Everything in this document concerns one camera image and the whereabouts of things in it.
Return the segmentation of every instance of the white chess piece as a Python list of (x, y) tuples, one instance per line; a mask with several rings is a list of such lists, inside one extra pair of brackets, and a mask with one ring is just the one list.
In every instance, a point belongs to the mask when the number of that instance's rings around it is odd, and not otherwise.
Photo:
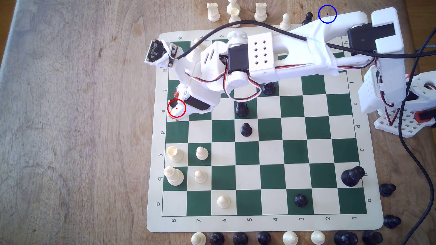
[(208, 19), (212, 22), (219, 20), (218, 3), (207, 3)]
[(241, 6), (236, 2), (236, 1), (238, 1), (238, 0), (228, 0), (230, 3), (227, 5), (227, 13), (229, 14), (229, 15), (232, 15), (231, 13), (230, 13), (230, 10), (232, 9), (232, 8), (237, 8), (238, 10), (239, 10), (239, 12), (241, 12)]
[(208, 175), (201, 170), (197, 170), (195, 172), (194, 179), (195, 179), (195, 182), (201, 184), (201, 183), (204, 183), (206, 181), (206, 179), (208, 179)]
[(230, 205), (230, 198), (227, 196), (220, 196), (218, 197), (217, 204), (220, 208), (228, 208)]
[(297, 234), (293, 231), (287, 231), (283, 234), (283, 243), (285, 245), (296, 245), (298, 242)]
[(179, 169), (167, 166), (163, 169), (163, 174), (167, 177), (171, 185), (179, 185), (183, 182), (183, 173)]
[(258, 22), (264, 22), (266, 20), (266, 3), (256, 3), (254, 19)]
[(177, 149), (175, 146), (170, 146), (167, 149), (167, 153), (170, 157), (170, 160), (173, 162), (180, 162), (183, 158), (183, 151), (180, 149)]
[[(229, 23), (241, 20), (241, 18), (239, 18), (239, 9), (237, 8), (232, 8), (230, 10), (230, 15), (230, 20), (228, 21)], [(240, 25), (241, 24), (232, 25), (232, 27), (238, 27)]]
[(191, 236), (192, 245), (205, 245), (206, 236), (201, 232), (196, 232)]
[(209, 156), (209, 152), (206, 148), (199, 146), (197, 147), (196, 155), (198, 159), (205, 160)]
[(289, 14), (283, 15), (283, 21), (280, 22), (280, 29), (287, 31), (291, 28), (291, 22), (290, 22), (291, 16)]
[(314, 231), (312, 232), (312, 235), (310, 235), (310, 239), (312, 239), (314, 244), (321, 245), (326, 240), (326, 236), (320, 231)]

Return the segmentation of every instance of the black pawn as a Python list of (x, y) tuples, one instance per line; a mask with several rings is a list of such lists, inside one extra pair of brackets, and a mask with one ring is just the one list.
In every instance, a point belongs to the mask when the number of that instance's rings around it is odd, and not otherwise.
[(209, 239), (212, 245), (223, 245), (224, 236), (221, 232), (214, 232)]
[(362, 242), (365, 245), (377, 245), (382, 243), (383, 236), (378, 231), (364, 231), (362, 234)]
[(235, 112), (240, 117), (246, 117), (248, 115), (247, 104), (245, 102), (238, 102)]
[(233, 235), (233, 244), (234, 245), (247, 245), (248, 244), (248, 236), (244, 232), (236, 232)]
[(392, 195), (392, 193), (397, 189), (397, 187), (394, 184), (381, 184), (378, 187), (378, 190), (380, 191), (380, 195), (383, 197), (388, 197)]
[(344, 185), (353, 187), (359, 183), (359, 180), (365, 175), (365, 170), (361, 166), (353, 169), (347, 169), (342, 172), (341, 179)]
[(297, 194), (294, 198), (294, 203), (299, 208), (303, 208), (307, 205), (307, 197), (304, 194)]
[(399, 224), (401, 224), (401, 219), (400, 219), (400, 217), (389, 214), (383, 218), (383, 224), (387, 228), (393, 229), (393, 228), (397, 227)]
[(266, 95), (273, 95), (276, 92), (276, 83), (268, 82), (262, 86), (262, 92)]
[(248, 137), (253, 133), (253, 129), (251, 128), (251, 126), (248, 123), (243, 123), (242, 128), (241, 128), (241, 134), (242, 136)]
[(334, 234), (334, 243), (336, 245), (356, 245), (359, 238), (353, 232), (338, 231)]
[(271, 235), (266, 231), (261, 231), (259, 235), (257, 235), (257, 241), (260, 245), (269, 245), (271, 242)]

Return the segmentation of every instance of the red circle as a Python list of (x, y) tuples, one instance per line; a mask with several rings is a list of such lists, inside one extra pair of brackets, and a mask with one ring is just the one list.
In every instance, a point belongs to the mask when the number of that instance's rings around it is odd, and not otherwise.
[[(170, 113), (170, 103), (173, 102), (174, 100), (180, 100), (180, 101), (182, 101), (183, 105), (185, 106), (185, 111), (183, 112), (183, 114), (182, 114), (181, 116), (173, 116), (173, 115), (171, 115), (171, 113)], [(185, 115), (185, 113), (186, 113), (186, 104), (185, 104), (185, 102), (183, 102), (183, 100), (181, 100), (181, 99), (173, 99), (173, 100), (170, 101), (170, 103), (168, 103), (168, 105), (167, 105), (167, 112), (168, 112), (168, 114), (169, 114), (171, 117), (173, 117), (173, 118), (179, 118), (179, 117), (182, 117), (183, 115)]]

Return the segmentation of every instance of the blue circle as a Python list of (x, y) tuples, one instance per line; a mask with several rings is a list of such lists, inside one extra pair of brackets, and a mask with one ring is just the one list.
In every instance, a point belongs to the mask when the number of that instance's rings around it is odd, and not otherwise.
[[(336, 13), (335, 16), (334, 16), (334, 19), (333, 19), (332, 21), (330, 21), (330, 22), (324, 22), (324, 21), (321, 19), (321, 17), (320, 17), (320, 11), (321, 11), (321, 9), (324, 8), (325, 6), (330, 6), (330, 7), (332, 7), (332, 8), (334, 9), (334, 12)], [(336, 9), (335, 9), (333, 6), (331, 6), (331, 5), (326, 4), (326, 5), (322, 6), (322, 7), (320, 8), (320, 10), (318, 10), (318, 18), (319, 18), (320, 21), (323, 22), (323, 23), (330, 24), (330, 23), (332, 23), (333, 21), (336, 20), (336, 17), (337, 17), (337, 11), (336, 11)]]

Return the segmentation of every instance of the wooden table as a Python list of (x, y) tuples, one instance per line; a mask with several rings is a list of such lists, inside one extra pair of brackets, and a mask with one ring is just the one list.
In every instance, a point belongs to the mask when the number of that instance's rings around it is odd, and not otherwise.
[[(0, 70), (2, 244), (189, 244), (192, 233), (146, 228), (156, 69), (143, 61), (160, 33), (228, 22), (226, 0), (218, 1), (215, 23), (207, 20), (206, 1), (195, 2), (18, 1)], [(253, 20), (255, 1), (239, 2), (240, 17)], [(406, 51), (413, 51), (402, 0), (264, 2), (268, 24), (278, 24), (285, 12), (301, 23), (325, 4), (338, 14), (368, 16), (393, 6)], [(397, 186), (382, 197), (384, 214), (402, 219), (396, 229), (379, 231), (383, 244), (399, 244), (427, 206), (428, 186), (398, 138), (370, 125), (379, 183)], [(430, 130), (407, 143), (436, 180)], [(409, 244), (436, 244), (435, 224), (433, 208)], [(272, 244), (282, 244), (282, 234), (273, 232)], [(310, 232), (297, 234), (299, 244), (311, 244)], [(325, 244), (333, 234), (325, 232)], [(250, 244), (256, 235), (249, 233)], [(231, 244), (232, 233), (225, 236)]]

